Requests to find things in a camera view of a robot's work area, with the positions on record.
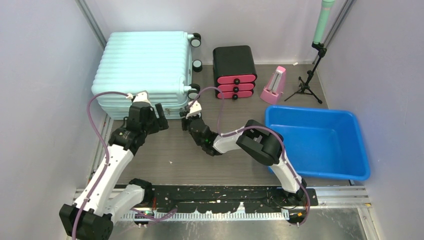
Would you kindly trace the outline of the light blue hard-shell suitcase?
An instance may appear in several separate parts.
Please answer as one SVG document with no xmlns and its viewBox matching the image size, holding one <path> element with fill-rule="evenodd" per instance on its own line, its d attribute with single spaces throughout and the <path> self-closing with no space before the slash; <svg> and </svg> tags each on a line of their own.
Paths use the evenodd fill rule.
<svg viewBox="0 0 424 240">
<path fill-rule="evenodd" d="M 162 105 L 166 119 L 179 119 L 180 110 L 200 87 L 192 81 L 202 62 L 192 49 L 202 44 L 199 33 L 185 31 L 121 31 L 110 34 L 91 91 L 113 119 L 128 115 L 130 101 L 118 93 L 146 91 L 152 105 Z"/>
</svg>

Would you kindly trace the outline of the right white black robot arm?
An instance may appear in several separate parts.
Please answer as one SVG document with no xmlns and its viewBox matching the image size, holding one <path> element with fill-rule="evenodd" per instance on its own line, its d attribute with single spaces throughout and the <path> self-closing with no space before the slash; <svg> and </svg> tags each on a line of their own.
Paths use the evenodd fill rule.
<svg viewBox="0 0 424 240">
<path fill-rule="evenodd" d="M 248 120 L 245 126 L 227 133 L 217 133 L 203 121 L 200 111 L 181 110 L 182 129 L 188 131 L 197 146 L 210 156 L 218 156 L 229 151 L 243 150 L 258 163 L 271 168 L 278 178 L 288 203 L 299 205 L 310 203 L 306 182 L 291 164 L 284 138 L 257 122 Z"/>
</svg>

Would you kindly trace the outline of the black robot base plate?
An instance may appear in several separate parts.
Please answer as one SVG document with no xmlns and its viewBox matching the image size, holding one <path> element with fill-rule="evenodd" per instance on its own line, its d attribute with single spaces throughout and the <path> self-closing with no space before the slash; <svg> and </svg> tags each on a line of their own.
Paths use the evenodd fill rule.
<svg viewBox="0 0 424 240">
<path fill-rule="evenodd" d="M 296 196 L 280 186 L 248 185 L 153 185 L 147 200 L 136 204 L 161 213 L 234 213 L 240 207 L 248 214 L 277 213 L 318 205 L 316 191 L 309 188 Z"/>
</svg>

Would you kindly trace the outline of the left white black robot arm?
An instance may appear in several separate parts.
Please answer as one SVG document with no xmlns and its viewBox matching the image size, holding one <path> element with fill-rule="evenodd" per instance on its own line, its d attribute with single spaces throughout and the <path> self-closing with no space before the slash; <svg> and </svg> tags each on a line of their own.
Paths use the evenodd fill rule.
<svg viewBox="0 0 424 240">
<path fill-rule="evenodd" d="M 168 127 L 160 103 L 131 104 L 122 126 L 111 133 L 105 156 L 87 187 L 73 204 L 64 204 L 59 211 L 68 236 L 74 240 L 107 240 L 115 223 L 132 207 L 148 207 L 153 202 L 152 184 L 139 178 L 132 179 L 116 197 L 110 195 L 146 137 Z"/>
</svg>

